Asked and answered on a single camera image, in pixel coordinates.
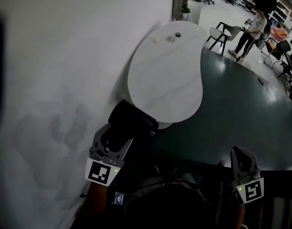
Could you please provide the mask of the small device with blue screen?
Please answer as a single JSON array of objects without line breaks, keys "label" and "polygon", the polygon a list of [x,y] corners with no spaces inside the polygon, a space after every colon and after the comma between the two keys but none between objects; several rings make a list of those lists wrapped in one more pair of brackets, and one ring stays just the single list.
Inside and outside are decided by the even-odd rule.
[{"label": "small device with blue screen", "polygon": [[112,200],[112,205],[122,206],[124,204],[125,194],[116,191]]}]

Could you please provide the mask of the grey chair with dark legs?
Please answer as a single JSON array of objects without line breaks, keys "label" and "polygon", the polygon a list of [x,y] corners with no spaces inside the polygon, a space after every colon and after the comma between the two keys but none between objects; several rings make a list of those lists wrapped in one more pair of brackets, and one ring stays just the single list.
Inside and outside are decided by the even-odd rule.
[{"label": "grey chair with dark legs", "polygon": [[211,51],[213,47],[219,42],[222,46],[221,55],[223,56],[226,43],[233,41],[241,31],[241,27],[230,26],[223,22],[220,22],[217,27],[211,27],[209,31],[210,36],[208,37],[207,42],[209,42],[210,39],[213,39],[214,43],[210,46],[209,50]]}]

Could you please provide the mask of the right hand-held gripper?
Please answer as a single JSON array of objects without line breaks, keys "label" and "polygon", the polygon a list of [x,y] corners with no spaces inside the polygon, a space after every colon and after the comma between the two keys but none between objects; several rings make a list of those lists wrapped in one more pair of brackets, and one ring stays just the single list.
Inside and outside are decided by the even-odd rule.
[{"label": "right hand-held gripper", "polygon": [[[264,178],[256,156],[249,150],[234,146],[231,150],[234,195],[239,203],[251,203],[264,196]],[[252,175],[240,180],[241,175]]]}]

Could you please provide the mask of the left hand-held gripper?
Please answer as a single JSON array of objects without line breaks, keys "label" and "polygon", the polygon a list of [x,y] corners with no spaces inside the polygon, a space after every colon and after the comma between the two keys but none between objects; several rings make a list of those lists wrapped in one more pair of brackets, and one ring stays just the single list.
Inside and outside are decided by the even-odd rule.
[{"label": "left hand-held gripper", "polygon": [[106,124],[99,129],[93,138],[90,148],[90,157],[87,158],[85,179],[97,184],[111,184],[124,165],[126,156],[133,138],[129,138],[118,152],[104,151],[101,142],[102,135],[111,127]]}]

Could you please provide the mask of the person's clothed body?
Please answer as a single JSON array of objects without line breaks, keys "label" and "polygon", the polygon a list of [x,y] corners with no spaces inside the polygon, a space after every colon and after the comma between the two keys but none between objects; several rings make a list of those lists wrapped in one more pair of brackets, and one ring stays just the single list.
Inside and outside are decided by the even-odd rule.
[{"label": "person's clothed body", "polygon": [[207,204],[193,176],[176,168],[164,179],[150,166],[140,185],[126,200],[128,229],[210,229]]}]

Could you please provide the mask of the white shelving racks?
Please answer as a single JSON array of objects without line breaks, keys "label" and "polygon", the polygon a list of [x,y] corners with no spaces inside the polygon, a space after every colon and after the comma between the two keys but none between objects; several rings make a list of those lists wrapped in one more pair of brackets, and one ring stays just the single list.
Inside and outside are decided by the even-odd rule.
[{"label": "white shelving racks", "polygon": [[[287,7],[282,0],[274,0],[276,3],[276,6],[274,9],[269,11],[269,16],[272,18],[274,21],[280,24],[292,26],[292,17],[291,17],[291,9]],[[256,5],[256,0],[238,0],[237,4],[242,6],[245,10],[255,14],[255,5]]]}]

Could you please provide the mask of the person's left forearm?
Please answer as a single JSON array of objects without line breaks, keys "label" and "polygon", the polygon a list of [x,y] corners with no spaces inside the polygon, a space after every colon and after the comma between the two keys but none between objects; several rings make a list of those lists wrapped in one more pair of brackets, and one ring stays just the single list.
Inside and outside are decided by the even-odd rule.
[{"label": "person's left forearm", "polygon": [[106,201],[107,187],[92,182],[80,209],[80,217],[83,219],[103,217],[105,215]]}]

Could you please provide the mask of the black cylindrical object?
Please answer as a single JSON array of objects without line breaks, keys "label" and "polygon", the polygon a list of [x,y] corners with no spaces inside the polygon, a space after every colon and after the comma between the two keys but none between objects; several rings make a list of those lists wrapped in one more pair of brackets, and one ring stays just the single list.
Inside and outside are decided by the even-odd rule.
[{"label": "black cylindrical object", "polygon": [[126,100],[120,101],[108,119],[110,127],[101,136],[101,144],[112,152],[120,151],[130,138],[154,135],[158,122]]}]

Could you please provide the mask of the small potted plant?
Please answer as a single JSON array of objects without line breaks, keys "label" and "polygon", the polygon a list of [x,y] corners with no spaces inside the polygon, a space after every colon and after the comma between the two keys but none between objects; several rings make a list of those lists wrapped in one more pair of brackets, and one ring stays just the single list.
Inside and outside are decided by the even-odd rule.
[{"label": "small potted plant", "polygon": [[181,7],[181,17],[182,18],[187,18],[188,14],[191,12],[190,8],[188,7],[187,4],[182,4]]}]

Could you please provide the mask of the pink bundle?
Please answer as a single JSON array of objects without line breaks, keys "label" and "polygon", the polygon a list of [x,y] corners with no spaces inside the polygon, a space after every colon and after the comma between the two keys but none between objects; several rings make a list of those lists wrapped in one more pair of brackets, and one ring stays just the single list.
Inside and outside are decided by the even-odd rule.
[{"label": "pink bundle", "polygon": [[289,35],[284,28],[277,28],[277,27],[272,25],[271,26],[271,37],[275,41],[281,42],[283,40],[286,40],[289,37]]}]

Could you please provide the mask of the dark green round rug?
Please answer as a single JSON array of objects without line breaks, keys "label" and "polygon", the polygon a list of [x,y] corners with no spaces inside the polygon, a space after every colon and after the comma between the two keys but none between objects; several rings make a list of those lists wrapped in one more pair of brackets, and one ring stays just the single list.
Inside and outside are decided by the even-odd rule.
[{"label": "dark green round rug", "polygon": [[158,131],[159,153],[216,165],[234,146],[254,153],[263,170],[292,165],[292,101],[253,71],[208,49],[201,56],[203,97],[187,120]]}]

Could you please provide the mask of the white kidney-shaped table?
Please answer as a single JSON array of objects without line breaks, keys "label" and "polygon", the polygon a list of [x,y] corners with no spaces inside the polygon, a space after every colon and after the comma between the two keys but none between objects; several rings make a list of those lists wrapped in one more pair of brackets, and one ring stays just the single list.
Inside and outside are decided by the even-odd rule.
[{"label": "white kidney-shaped table", "polygon": [[[169,42],[168,36],[175,41]],[[206,38],[199,25],[173,21],[148,34],[134,53],[127,78],[130,99],[164,128],[189,119],[201,105],[201,54]]]}]

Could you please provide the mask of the orange and black chair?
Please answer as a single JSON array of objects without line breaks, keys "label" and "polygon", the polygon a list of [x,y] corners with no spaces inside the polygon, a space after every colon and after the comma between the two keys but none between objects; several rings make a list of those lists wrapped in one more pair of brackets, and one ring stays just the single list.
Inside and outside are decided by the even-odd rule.
[{"label": "orange and black chair", "polygon": [[280,62],[283,59],[284,55],[290,51],[291,46],[287,40],[277,42],[270,37],[268,40],[265,41],[264,46],[261,50],[261,53],[265,55],[263,62],[271,69],[273,69],[274,63],[272,62],[271,57],[274,57],[278,62]]}]

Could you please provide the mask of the person's right forearm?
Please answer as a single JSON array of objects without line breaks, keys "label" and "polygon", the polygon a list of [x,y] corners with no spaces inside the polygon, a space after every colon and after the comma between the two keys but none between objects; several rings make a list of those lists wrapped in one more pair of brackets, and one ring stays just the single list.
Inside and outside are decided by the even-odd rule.
[{"label": "person's right forearm", "polygon": [[245,204],[237,205],[235,207],[235,219],[233,222],[233,229],[241,229],[244,224]]}]

